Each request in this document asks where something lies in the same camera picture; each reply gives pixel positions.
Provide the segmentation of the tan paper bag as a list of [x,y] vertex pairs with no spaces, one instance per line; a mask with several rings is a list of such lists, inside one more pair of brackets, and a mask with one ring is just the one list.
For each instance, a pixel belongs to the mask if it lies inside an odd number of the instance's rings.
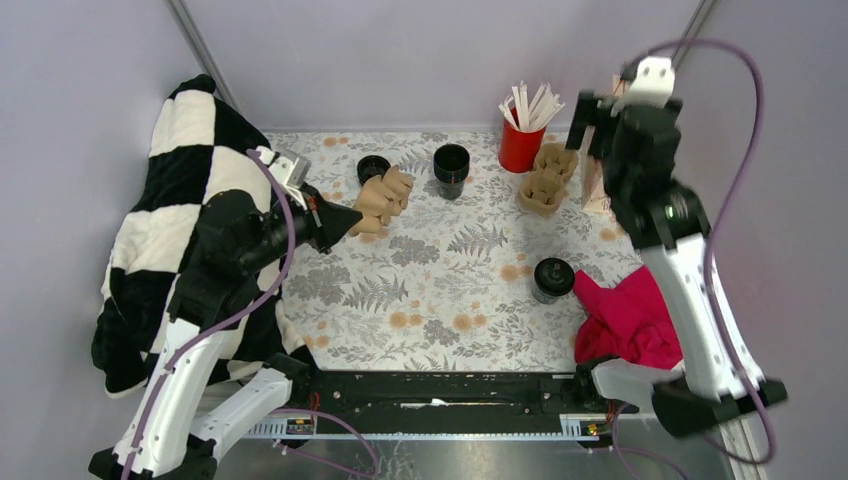
[[589,153],[594,126],[585,130],[580,154],[581,207],[584,211],[611,216],[610,200],[605,193],[600,162]]

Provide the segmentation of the stack of black cups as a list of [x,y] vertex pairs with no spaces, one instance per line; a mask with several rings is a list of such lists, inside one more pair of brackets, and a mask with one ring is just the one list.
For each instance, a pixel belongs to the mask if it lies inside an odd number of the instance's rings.
[[470,153],[458,144],[440,146],[433,155],[433,172],[438,182],[438,194],[455,200],[463,192],[470,169]]

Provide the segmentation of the single black lid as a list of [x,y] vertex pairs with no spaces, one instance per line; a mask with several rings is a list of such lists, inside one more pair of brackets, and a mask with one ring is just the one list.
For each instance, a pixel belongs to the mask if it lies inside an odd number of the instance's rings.
[[533,279],[547,282],[571,281],[573,288],[576,282],[576,273],[572,266],[563,259],[549,257],[537,263],[533,272]]

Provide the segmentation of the single black coffee cup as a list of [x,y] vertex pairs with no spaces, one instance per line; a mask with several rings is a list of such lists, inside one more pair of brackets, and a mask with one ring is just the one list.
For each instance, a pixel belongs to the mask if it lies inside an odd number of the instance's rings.
[[540,303],[550,305],[568,295],[573,289],[571,281],[547,282],[535,280],[532,287],[533,297]]

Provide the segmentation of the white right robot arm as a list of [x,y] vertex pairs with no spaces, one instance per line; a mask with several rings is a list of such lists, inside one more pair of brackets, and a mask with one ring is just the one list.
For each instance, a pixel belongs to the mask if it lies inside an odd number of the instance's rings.
[[573,386],[575,402],[597,412],[612,399],[652,412],[676,438],[783,403],[784,383],[765,376],[739,334],[715,267],[704,258],[711,226],[703,205],[673,175],[681,139],[679,99],[630,104],[580,92],[566,146],[586,147],[601,165],[618,224],[656,282],[683,353],[673,372],[622,358],[593,360]]

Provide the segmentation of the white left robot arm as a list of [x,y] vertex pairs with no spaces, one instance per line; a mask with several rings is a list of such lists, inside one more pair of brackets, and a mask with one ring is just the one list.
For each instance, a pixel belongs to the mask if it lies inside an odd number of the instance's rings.
[[98,479],[211,479],[230,449],[267,414],[296,411],[310,397],[311,374],[300,360],[274,353],[248,384],[205,416],[197,409],[223,349],[238,325],[280,288],[258,284],[274,263],[288,267],[294,249],[329,251],[361,219],[312,187],[302,201],[282,197],[261,212],[250,194],[219,193],[201,209],[197,242],[167,307],[165,340],[151,381],[124,437],[95,453]]

